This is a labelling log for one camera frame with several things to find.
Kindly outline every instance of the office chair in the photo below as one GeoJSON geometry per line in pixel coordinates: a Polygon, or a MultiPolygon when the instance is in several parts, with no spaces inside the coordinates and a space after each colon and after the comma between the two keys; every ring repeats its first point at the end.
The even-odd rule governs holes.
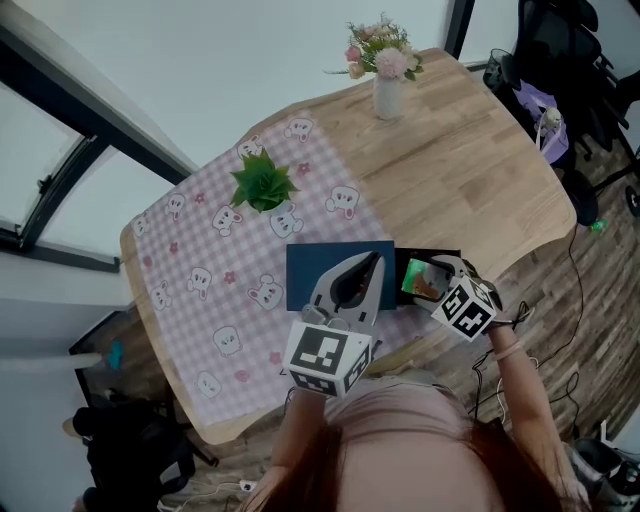
{"type": "Polygon", "coordinates": [[[611,151],[619,124],[629,124],[613,105],[617,78],[602,55],[598,17],[586,0],[520,0],[514,62],[521,78],[553,94],[570,125],[573,141],[592,155],[583,134],[611,151]]]}
{"type": "MultiPolygon", "coordinates": [[[[520,0],[516,49],[512,58],[503,58],[503,80],[492,90],[532,139],[536,127],[511,89],[520,90],[522,79],[555,97],[564,117],[569,148],[553,165],[565,170],[562,184],[576,209],[578,222],[588,226],[598,218],[597,193],[636,170],[637,164],[633,157],[630,166],[595,187],[575,170],[576,143],[585,148],[587,160],[591,156],[584,134],[611,151],[613,139],[620,137],[618,123],[628,127],[610,101],[615,90],[610,73],[603,71],[609,64],[587,27],[597,29],[597,15],[585,0],[566,1],[560,8],[548,0],[520,0]]],[[[638,196],[629,189],[629,208],[638,216],[638,196]]]]}

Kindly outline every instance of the glass window pane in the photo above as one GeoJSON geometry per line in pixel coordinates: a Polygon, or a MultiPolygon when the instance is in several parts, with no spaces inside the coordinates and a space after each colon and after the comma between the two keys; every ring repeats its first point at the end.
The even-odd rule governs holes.
{"type": "Polygon", "coordinates": [[[38,180],[56,171],[81,136],[0,83],[0,220],[24,225],[38,180]]]}
{"type": "Polygon", "coordinates": [[[109,148],[58,208],[38,243],[119,256],[122,228],[172,188],[146,167],[109,148]]]}

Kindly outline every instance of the floor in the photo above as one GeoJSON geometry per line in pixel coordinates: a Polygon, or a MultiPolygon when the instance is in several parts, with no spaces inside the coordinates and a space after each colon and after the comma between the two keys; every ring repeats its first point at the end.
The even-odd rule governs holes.
{"type": "MultiPolygon", "coordinates": [[[[594,151],[588,163],[578,156],[577,166],[596,183],[627,162],[618,144],[612,153],[594,151]]],[[[573,385],[573,374],[579,372],[571,397],[580,406],[576,423],[582,435],[590,435],[595,425],[607,419],[613,437],[640,403],[640,219],[634,219],[626,206],[624,188],[630,183],[640,188],[631,176],[600,196],[601,218],[608,222],[604,232],[579,227],[575,233],[571,251],[584,288],[584,313],[571,344],[540,369],[552,400],[565,394],[568,381],[572,379],[573,385]]],[[[572,231],[529,254],[495,283],[512,314],[521,300],[535,308],[531,321],[521,325],[518,333],[529,354],[538,360],[571,340],[580,315],[580,286],[568,252],[573,235],[572,231]]],[[[163,398],[162,371],[135,309],[112,318],[83,342],[82,350],[108,353],[114,340],[120,340],[124,347],[121,370],[100,365],[85,371],[88,388],[98,394],[114,387],[129,396],[163,398]]],[[[414,361],[452,388],[467,408],[473,407],[477,380],[471,366],[487,350],[487,340],[469,344],[440,329],[424,346],[426,350],[416,354],[414,361]]],[[[481,396],[490,397],[498,383],[497,365],[489,358],[480,369],[484,376],[481,396]]],[[[558,428],[569,439],[576,405],[563,398],[552,408],[558,428]]],[[[280,414],[275,411],[236,441],[216,447],[206,448],[192,432],[192,438],[215,454],[220,465],[212,469],[197,461],[194,481],[180,495],[166,497],[165,502],[178,505],[190,496],[209,494],[190,501],[185,510],[235,510],[244,497],[241,492],[221,489],[213,493],[221,483],[260,478],[268,465],[280,414]]],[[[483,420],[502,414],[495,397],[479,409],[483,420]]]]}

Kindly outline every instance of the wooden table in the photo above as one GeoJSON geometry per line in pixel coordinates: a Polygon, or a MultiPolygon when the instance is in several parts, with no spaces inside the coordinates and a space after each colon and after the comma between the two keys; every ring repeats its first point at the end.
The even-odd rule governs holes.
{"type": "MultiPolygon", "coordinates": [[[[291,105],[240,141],[298,110],[310,110],[396,246],[461,249],[479,274],[493,281],[525,254],[565,236],[576,214],[531,139],[484,85],[441,50],[421,55],[425,72],[405,85],[400,119],[376,118],[369,81],[291,105]]],[[[235,439],[269,410],[199,424],[160,336],[130,226],[122,232],[121,247],[140,315],[176,397],[205,441],[235,439]]],[[[371,370],[397,367],[425,343],[413,342],[371,370]]]]}

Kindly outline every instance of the flower vase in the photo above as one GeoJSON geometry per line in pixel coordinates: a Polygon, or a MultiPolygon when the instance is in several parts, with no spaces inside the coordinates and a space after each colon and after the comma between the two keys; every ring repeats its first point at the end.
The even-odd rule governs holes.
{"type": "Polygon", "coordinates": [[[400,78],[373,79],[373,110],[385,121],[402,115],[402,82],[400,78]]]}

